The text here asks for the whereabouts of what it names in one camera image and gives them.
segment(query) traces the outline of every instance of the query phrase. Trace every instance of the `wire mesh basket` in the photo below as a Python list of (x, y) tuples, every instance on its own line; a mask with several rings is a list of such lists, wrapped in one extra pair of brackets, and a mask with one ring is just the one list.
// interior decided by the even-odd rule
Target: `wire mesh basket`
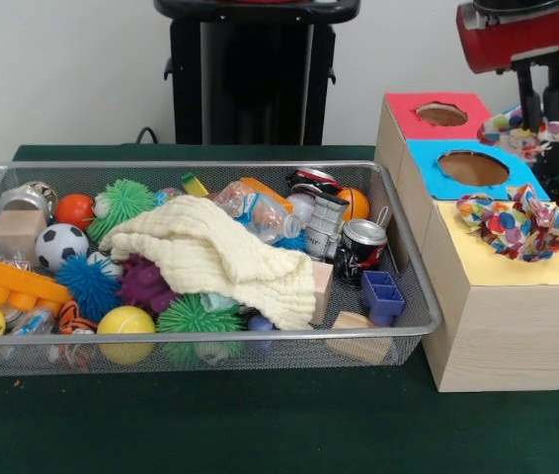
[(410, 265), (396, 269), (385, 252), (380, 270), (391, 272), (407, 301), (388, 328), (331, 330), (340, 311), (366, 314), (360, 289), (333, 281), (324, 321), (309, 331), (236, 333), (43, 335), (0, 337), (0, 375), (152, 372), (172, 370), (242, 370), (401, 365), (423, 335), (435, 330), (441, 313), (389, 174), (371, 162), (19, 162), (0, 166), (0, 195), (30, 181), (44, 181), (66, 196), (94, 196), (107, 184), (127, 178), (151, 191), (177, 186), (188, 172), (211, 191), (242, 176), (252, 176), (282, 195), (287, 174), (314, 167), (346, 187), (364, 192), (371, 220), (389, 206), (398, 240)]

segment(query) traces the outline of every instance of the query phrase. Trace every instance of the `white cloth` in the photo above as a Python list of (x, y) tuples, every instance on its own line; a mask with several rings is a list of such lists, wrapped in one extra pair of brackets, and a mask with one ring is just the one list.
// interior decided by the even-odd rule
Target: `white cloth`
[(179, 293), (216, 292), (259, 309), (278, 328), (310, 329), (312, 262), (258, 239), (206, 198), (176, 197), (116, 226), (100, 244), (114, 260), (155, 263)]

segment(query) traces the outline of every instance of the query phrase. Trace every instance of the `colorful gift bow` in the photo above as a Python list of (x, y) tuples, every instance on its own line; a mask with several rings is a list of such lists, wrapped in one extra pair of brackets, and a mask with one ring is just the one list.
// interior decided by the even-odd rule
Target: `colorful gift bow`
[(525, 262), (550, 259), (559, 251), (559, 207), (541, 202), (531, 185), (508, 187), (508, 196), (514, 203), (464, 196), (457, 209), (498, 254)]
[(486, 121), (477, 131), (477, 139), (517, 155), (527, 163), (536, 161), (536, 156), (550, 149), (552, 142), (559, 143), (559, 121), (543, 118), (538, 133), (524, 130), (522, 123), (520, 106), (516, 106)]

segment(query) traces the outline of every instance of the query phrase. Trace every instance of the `green tablecloth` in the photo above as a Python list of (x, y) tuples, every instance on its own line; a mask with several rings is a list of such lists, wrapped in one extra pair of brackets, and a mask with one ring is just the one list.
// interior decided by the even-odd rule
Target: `green tablecloth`
[[(130, 148), (24, 147), (17, 158), (216, 159), (206, 147)], [(217, 154), (251, 159), (254, 148)], [(279, 151), (282, 159), (373, 153)], [(559, 391), (438, 394), (421, 348), (402, 367), (15, 382), (0, 378), (0, 472), (559, 473)]]

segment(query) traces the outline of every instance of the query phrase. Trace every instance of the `soccer ball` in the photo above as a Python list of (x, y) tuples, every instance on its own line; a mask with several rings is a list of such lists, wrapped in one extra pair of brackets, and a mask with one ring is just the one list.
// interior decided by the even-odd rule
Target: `soccer ball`
[(89, 239), (75, 225), (48, 226), (36, 239), (36, 256), (47, 270), (56, 273), (66, 259), (89, 251)]

